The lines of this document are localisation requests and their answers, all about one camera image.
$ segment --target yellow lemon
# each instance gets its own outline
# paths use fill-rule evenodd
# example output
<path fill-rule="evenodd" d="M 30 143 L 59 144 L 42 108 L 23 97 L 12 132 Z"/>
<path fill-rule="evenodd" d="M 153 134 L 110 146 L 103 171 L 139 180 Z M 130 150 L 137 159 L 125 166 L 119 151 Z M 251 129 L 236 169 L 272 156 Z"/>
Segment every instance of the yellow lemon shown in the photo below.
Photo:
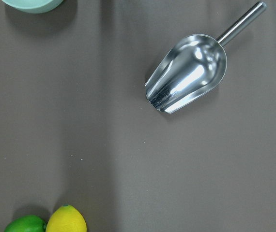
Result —
<path fill-rule="evenodd" d="M 86 222 L 73 206 L 64 204 L 52 214 L 46 232 L 86 232 Z"/>

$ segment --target citrus fruit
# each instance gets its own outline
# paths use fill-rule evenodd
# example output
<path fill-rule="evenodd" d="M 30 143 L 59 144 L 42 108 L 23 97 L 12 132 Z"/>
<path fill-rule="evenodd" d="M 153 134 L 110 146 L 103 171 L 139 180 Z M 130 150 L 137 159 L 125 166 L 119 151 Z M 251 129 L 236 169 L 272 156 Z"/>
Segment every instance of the citrus fruit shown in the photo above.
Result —
<path fill-rule="evenodd" d="M 52 214 L 46 232 L 86 232 L 86 222 L 73 206 L 64 204 Z"/>
<path fill-rule="evenodd" d="M 45 232 L 46 223 L 36 215 L 27 215 L 11 222 L 4 232 Z"/>

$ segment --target lemon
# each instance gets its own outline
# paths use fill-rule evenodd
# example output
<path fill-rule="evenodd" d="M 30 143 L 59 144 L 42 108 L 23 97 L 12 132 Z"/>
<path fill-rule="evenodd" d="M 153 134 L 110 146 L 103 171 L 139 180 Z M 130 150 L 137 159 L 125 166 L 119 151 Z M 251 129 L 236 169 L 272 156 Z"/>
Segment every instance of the lemon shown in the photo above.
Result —
<path fill-rule="evenodd" d="M 86 222 L 73 206 L 64 204 L 52 214 L 46 232 L 86 232 Z"/>
<path fill-rule="evenodd" d="M 11 222 L 4 232 L 44 232 L 46 223 L 36 215 L 27 215 Z"/>

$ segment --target scoop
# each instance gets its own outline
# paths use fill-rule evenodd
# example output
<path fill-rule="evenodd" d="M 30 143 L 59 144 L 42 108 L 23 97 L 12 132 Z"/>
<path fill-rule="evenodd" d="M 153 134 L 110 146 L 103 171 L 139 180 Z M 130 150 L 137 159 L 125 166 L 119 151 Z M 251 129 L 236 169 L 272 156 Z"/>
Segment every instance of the scoop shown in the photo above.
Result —
<path fill-rule="evenodd" d="M 265 9 L 258 1 L 217 39 L 194 34 L 178 42 L 145 84 L 149 102 L 171 114 L 216 87 L 227 67 L 223 47 Z"/>

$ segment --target light green bowl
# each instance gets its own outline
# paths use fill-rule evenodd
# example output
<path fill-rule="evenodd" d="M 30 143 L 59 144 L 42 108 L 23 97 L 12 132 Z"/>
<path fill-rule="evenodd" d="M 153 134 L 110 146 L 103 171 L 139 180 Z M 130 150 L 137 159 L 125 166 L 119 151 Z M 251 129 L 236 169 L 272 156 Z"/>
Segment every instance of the light green bowl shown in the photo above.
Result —
<path fill-rule="evenodd" d="M 57 7 L 63 0 L 2 0 L 4 3 L 20 11 L 39 14 Z"/>

